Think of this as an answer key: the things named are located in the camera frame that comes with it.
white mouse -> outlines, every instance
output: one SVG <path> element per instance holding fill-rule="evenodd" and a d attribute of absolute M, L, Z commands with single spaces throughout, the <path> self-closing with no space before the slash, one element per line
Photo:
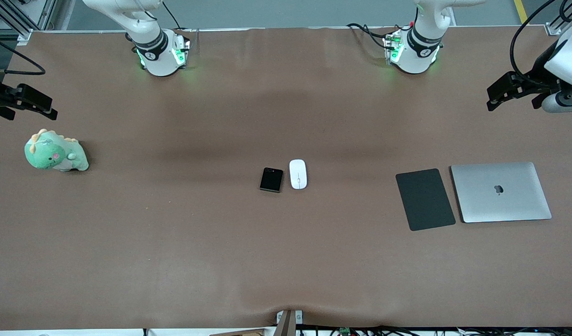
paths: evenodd
<path fill-rule="evenodd" d="M 307 187 L 307 165 L 301 159 L 290 161 L 290 184 L 294 189 Z"/>

stuffed dinosaur toy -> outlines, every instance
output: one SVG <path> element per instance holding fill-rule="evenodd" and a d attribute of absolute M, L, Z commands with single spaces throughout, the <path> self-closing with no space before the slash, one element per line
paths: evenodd
<path fill-rule="evenodd" d="M 68 172 L 89 168 L 83 147 L 76 139 L 64 138 L 45 128 L 34 134 L 25 145 L 26 160 L 38 169 L 57 169 Z"/>

mouse pad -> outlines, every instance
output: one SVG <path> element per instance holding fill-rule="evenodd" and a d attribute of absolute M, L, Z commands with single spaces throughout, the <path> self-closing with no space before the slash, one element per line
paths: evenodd
<path fill-rule="evenodd" d="M 439 170 L 398 174 L 396 181 L 410 230 L 456 224 Z"/>

laptop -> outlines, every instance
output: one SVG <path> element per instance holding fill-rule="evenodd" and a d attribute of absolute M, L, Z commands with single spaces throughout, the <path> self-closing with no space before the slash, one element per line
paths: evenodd
<path fill-rule="evenodd" d="M 455 165 L 452 178 L 465 223 L 551 218 L 532 162 Z"/>

black phone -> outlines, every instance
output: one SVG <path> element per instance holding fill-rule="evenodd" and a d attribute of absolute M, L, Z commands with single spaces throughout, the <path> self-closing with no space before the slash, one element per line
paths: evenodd
<path fill-rule="evenodd" d="M 283 170 L 264 168 L 263 176 L 261 177 L 260 189 L 265 191 L 273 191 L 273 193 L 279 193 L 280 187 L 282 186 L 283 175 Z"/>

